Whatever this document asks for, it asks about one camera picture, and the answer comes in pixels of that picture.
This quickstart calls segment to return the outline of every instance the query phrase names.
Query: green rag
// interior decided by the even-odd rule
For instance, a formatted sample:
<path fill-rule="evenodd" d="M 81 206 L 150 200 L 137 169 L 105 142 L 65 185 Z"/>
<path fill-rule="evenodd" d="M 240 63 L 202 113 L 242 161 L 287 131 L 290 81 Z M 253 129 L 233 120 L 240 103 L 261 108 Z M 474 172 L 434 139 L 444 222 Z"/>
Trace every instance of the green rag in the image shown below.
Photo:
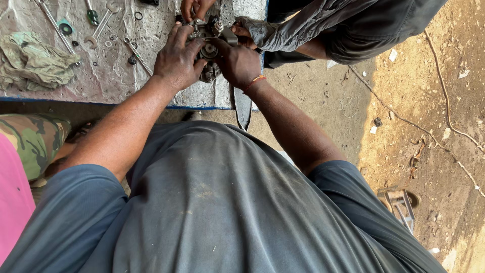
<path fill-rule="evenodd" d="M 13 32 L 0 40 L 3 51 L 0 66 L 0 89 L 15 84 L 23 91 L 52 91 L 74 77 L 69 67 L 80 60 L 77 54 L 67 54 L 41 42 L 33 32 Z"/>

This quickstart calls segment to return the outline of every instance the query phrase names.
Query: camouflage pants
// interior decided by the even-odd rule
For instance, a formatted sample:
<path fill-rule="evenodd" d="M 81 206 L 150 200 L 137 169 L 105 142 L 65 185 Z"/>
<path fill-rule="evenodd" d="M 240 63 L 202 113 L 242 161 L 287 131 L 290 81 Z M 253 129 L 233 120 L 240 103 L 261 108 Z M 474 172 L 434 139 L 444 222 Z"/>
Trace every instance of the camouflage pants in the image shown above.
<path fill-rule="evenodd" d="M 70 121 L 61 115 L 0 115 L 0 134 L 16 148 L 29 181 L 44 173 L 70 130 Z"/>

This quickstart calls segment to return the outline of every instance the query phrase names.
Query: forearm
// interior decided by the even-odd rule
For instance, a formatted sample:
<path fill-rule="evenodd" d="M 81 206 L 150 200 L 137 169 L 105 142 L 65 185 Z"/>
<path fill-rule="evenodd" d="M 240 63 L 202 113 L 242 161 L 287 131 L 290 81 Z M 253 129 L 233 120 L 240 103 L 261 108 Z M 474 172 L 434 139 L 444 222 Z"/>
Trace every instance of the forearm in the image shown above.
<path fill-rule="evenodd" d="M 315 59 L 330 60 L 321 36 L 317 36 L 296 49 L 297 52 Z"/>
<path fill-rule="evenodd" d="M 160 77 L 150 78 L 89 132 L 63 169 L 97 164 L 109 169 L 121 181 L 141 154 L 153 124 L 174 94 L 168 86 Z"/>
<path fill-rule="evenodd" d="M 255 83 L 246 93 L 302 173 L 309 174 L 317 165 L 329 160 L 346 160 L 325 131 L 267 81 Z"/>

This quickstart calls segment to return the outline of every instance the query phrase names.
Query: wrench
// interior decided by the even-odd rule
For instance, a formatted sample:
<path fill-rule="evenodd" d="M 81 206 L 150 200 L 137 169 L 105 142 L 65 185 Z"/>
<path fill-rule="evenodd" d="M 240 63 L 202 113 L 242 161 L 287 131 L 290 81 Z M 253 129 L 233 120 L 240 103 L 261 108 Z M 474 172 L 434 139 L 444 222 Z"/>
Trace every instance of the wrench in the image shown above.
<path fill-rule="evenodd" d="M 67 50 L 69 51 L 69 53 L 75 54 L 74 49 L 72 49 L 72 47 L 71 47 L 71 44 L 67 41 L 67 39 L 64 37 L 64 35 L 59 30 L 59 27 L 57 26 L 56 21 L 54 20 L 54 18 L 50 14 L 49 9 L 47 9 L 47 6 L 44 3 L 44 0 L 36 0 L 36 2 L 37 2 L 37 4 L 39 4 L 39 6 L 42 9 L 42 11 L 44 11 L 44 13 L 46 14 L 47 18 L 49 19 L 49 21 L 51 22 L 51 24 L 54 26 L 54 29 L 56 30 L 57 34 L 61 38 L 62 42 L 64 42 L 64 44 L 67 47 Z M 81 65 L 81 62 L 77 62 L 77 63 L 75 63 L 75 65 L 76 66 L 80 66 Z"/>
<path fill-rule="evenodd" d="M 120 7 L 113 6 L 113 4 L 114 4 L 114 1 L 111 1 L 111 2 L 106 4 L 106 7 L 108 8 L 108 10 L 104 14 L 103 19 L 99 23 L 99 25 L 96 28 L 96 30 L 94 31 L 93 35 L 92 36 L 86 36 L 86 38 L 84 39 L 85 43 L 87 43 L 88 41 L 91 41 L 93 43 L 93 45 L 91 46 L 91 49 L 94 49 L 94 48 L 97 47 L 97 39 L 98 39 L 99 35 L 101 34 L 101 32 L 103 31 L 104 27 L 108 24 L 108 21 L 110 20 L 111 15 L 118 13 L 121 9 Z"/>
<path fill-rule="evenodd" d="M 138 51 L 136 51 L 135 47 L 131 44 L 128 37 L 126 37 L 123 41 L 125 41 L 125 43 L 128 44 L 129 48 L 131 48 L 131 51 L 133 51 L 133 53 L 135 53 L 136 57 L 138 58 L 138 60 L 142 64 L 142 66 L 145 68 L 145 70 L 148 72 L 148 74 L 150 76 L 153 76 L 152 70 L 148 67 L 148 65 L 145 63 L 145 61 L 140 57 L 140 55 L 138 54 Z"/>

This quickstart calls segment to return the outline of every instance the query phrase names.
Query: workbench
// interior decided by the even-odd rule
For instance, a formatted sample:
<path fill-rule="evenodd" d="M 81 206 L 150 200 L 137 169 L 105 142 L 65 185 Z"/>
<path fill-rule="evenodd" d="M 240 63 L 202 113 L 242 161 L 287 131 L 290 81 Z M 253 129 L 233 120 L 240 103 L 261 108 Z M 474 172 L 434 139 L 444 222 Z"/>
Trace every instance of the workbench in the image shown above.
<path fill-rule="evenodd" d="M 52 92 L 21 91 L 14 86 L 0 90 L 0 100 L 121 103 L 149 78 L 140 62 L 136 65 L 127 62 L 132 52 L 123 39 L 128 37 L 136 42 L 141 57 L 153 67 L 157 53 L 165 45 L 167 35 L 175 24 L 176 14 L 180 14 L 180 2 L 162 0 L 159 6 L 153 6 L 136 0 L 116 0 L 115 4 L 121 7 L 120 12 L 111 16 L 97 39 L 98 47 L 90 49 L 92 44 L 84 43 L 84 39 L 92 35 L 96 27 L 89 23 L 86 16 L 85 0 L 45 0 L 56 22 L 67 21 L 72 26 L 73 33 L 66 38 L 69 42 L 78 41 L 79 46 L 73 49 L 81 56 L 81 65 L 72 67 L 74 78 L 68 84 Z M 107 10 L 106 3 L 91 0 L 100 21 Z M 266 11 L 267 0 L 217 0 L 210 10 L 220 12 L 226 26 L 234 22 L 234 17 L 242 15 L 264 20 Z M 135 12 L 142 13 L 143 19 L 136 20 Z M 1 1 L 0 35 L 11 32 L 36 32 L 43 42 L 68 52 L 35 0 Z M 116 34 L 118 39 L 110 40 L 111 34 Z M 112 46 L 107 47 L 106 41 L 110 41 Z M 198 81 L 180 91 L 168 108 L 234 109 L 232 96 L 229 83 L 219 76 L 210 84 Z"/>

